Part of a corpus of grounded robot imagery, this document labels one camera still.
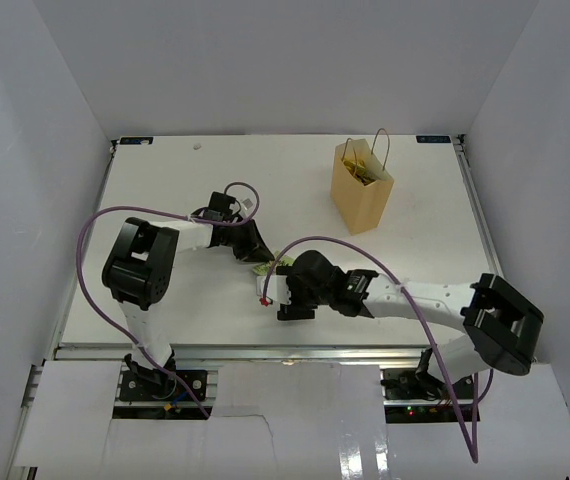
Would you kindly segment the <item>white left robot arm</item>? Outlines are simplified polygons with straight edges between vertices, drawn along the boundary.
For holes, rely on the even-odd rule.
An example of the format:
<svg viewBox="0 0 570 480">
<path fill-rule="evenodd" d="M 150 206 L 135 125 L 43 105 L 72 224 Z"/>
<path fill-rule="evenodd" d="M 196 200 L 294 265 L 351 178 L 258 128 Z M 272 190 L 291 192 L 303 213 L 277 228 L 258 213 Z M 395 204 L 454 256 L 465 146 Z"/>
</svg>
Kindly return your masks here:
<svg viewBox="0 0 570 480">
<path fill-rule="evenodd" d="M 240 262 L 272 261 L 274 255 L 251 218 L 257 206 L 256 200 L 214 192 L 207 206 L 185 219 L 148 222 L 130 217 L 123 223 L 104 265 L 102 283 L 136 338 L 125 363 L 153 398 L 167 398 L 176 387 L 173 349 L 149 313 L 170 286 L 176 255 L 228 247 Z"/>
</svg>

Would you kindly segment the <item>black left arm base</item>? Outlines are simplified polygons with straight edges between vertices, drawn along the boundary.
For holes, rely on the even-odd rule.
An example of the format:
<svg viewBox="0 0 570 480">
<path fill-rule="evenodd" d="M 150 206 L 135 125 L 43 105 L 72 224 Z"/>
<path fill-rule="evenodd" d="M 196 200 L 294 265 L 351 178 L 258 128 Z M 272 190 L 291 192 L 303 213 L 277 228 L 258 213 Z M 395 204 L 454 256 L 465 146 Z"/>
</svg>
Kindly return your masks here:
<svg viewBox="0 0 570 480">
<path fill-rule="evenodd" d="M 206 370 L 179 370 L 177 375 L 191 388 L 195 397 L 206 399 L 208 372 Z M 175 380 L 166 380 L 162 386 L 145 382 L 129 369 L 121 373 L 116 398 L 121 402 L 192 401 L 184 386 Z"/>
</svg>

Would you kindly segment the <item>brown paper bag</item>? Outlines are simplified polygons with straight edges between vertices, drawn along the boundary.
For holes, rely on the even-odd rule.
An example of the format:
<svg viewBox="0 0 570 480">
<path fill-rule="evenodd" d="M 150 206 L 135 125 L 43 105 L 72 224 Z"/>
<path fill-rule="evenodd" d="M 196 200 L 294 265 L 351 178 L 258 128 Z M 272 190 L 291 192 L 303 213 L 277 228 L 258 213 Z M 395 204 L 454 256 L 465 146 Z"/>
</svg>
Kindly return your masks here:
<svg viewBox="0 0 570 480">
<path fill-rule="evenodd" d="M 351 235 L 378 227 L 386 208 L 394 178 L 387 170 L 391 138 L 379 128 L 374 139 L 348 137 L 335 147 L 330 197 Z M 343 159 L 360 159 L 376 180 L 365 186 L 355 180 L 344 167 Z"/>
</svg>

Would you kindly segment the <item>green snack packet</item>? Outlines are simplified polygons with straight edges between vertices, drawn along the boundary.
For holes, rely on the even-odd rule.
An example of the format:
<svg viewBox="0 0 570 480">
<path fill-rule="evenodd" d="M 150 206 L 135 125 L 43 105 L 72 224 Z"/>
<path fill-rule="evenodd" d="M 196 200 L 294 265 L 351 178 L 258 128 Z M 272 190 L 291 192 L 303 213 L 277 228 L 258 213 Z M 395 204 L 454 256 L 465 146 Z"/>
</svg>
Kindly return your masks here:
<svg viewBox="0 0 570 480">
<path fill-rule="evenodd" d="M 294 262 L 294 259 L 291 258 L 288 255 L 285 254 L 281 254 L 281 252 L 279 250 L 275 250 L 273 252 L 274 258 L 279 258 L 278 261 L 275 260 L 271 260 L 271 261 L 267 261 L 258 265 L 255 265 L 251 271 L 256 275 L 256 276 L 265 276 L 269 269 L 273 266 L 276 265 L 277 267 L 279 266 L 291 266 Z"/>
</svg>

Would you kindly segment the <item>yellow m&m's candy bag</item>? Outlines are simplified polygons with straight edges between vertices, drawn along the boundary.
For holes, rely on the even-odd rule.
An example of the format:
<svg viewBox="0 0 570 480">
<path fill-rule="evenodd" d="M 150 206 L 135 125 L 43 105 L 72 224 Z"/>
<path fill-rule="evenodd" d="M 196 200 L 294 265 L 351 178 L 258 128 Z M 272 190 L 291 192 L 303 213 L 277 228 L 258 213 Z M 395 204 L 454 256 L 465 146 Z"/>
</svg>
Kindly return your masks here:
<svg viewBox="0 0 570 480">
<path fill-rule="evenodd" d="M 376 177 L 367 169 L 366 164 L 362 160 L 358 158 L 343 159 L 342 163 L 349 174 L 361 184 L 367 186 L 376 180 Z"/>
</svg>

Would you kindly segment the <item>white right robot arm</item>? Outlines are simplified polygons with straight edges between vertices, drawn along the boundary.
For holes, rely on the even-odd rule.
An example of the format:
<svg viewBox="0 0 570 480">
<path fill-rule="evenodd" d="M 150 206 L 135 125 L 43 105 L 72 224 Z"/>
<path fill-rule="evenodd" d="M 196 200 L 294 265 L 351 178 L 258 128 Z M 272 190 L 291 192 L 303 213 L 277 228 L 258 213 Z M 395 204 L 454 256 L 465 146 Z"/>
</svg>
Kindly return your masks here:
<svg viewBox="0 0 570 480">
<path fill-rule="evenodd" d="M 405 376 L 414 394 L 431 399 L 490 369 L 528 375 L 544 322 L 541 310 L 499 275 L 484 273 L 470 284 L 401 284 L 376 270 L 344 271 L 316 250 L 258 281 L 257 290 L 263 304 L 278 305 L 281 321 L 312 319 L 325 306 L 349 318 L 411 319 L 458 331 L 444 344 L 430 339 Z"/>
</svg>

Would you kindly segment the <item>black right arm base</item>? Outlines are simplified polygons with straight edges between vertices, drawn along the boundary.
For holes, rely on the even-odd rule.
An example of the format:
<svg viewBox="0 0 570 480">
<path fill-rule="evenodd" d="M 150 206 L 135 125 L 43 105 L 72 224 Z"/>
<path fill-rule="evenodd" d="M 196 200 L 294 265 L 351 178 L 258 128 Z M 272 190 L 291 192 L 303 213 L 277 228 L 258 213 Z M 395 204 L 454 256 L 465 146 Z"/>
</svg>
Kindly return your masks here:
<svg viewBox="0 0 570 480">
<path fill-rule="evenodd" d="M 380 384 L 388 425 L 458 422 L 447 390 L 426 390 L 411 370 L 382 369 Z"/>
</svg>

